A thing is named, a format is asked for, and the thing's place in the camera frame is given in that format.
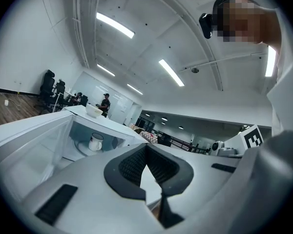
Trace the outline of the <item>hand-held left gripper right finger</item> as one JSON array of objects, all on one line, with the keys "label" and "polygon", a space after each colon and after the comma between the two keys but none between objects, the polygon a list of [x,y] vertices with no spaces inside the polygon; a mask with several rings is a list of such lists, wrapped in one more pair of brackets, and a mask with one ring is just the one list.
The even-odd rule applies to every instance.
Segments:
[{"label": "hand-held left gripper right finger", "polygon": [[181,188],[186,176],[183,169],[190,167],[193,178],[182,192],[167,198],[170,210],[183,221],[164,228],[157,222],[157,229],[148,234],[228,234],[237,213],[237,198],[229,182],[236,183],[232,175],[238,171],[240,160],[236,158],[193,154],[160,144],[147,144],[147,148],[171,154],[181,162],[179,172],[174,176],[173,187]]}]

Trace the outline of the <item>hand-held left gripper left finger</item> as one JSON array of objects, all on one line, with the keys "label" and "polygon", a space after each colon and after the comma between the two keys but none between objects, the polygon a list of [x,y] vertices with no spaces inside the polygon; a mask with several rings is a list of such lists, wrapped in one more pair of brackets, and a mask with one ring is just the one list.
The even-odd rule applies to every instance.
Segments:
[{"label": "hand-held left gripper left finger", "polygon": [[35,188],[24,207],[36,214],[63,185],[76,187],[74,195],[47,233],[157,234],[162,226],[143,200],[125,199],[106,183],[104,168],[113,158],[137,148],[130,145],[75,161]]}]

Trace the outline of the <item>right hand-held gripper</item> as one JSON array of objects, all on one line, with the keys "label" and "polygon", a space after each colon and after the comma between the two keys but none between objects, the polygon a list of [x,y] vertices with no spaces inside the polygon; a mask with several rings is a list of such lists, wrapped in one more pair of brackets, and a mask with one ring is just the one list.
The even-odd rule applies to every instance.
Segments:
[{"label": "right hand-held gripper", "polygon": [[226,141],[216,141],[209,151],[211,156],[240,158],[249,148],[258,147],[263,143],[263,138],[257,125],[247,127],[234,137]]}]

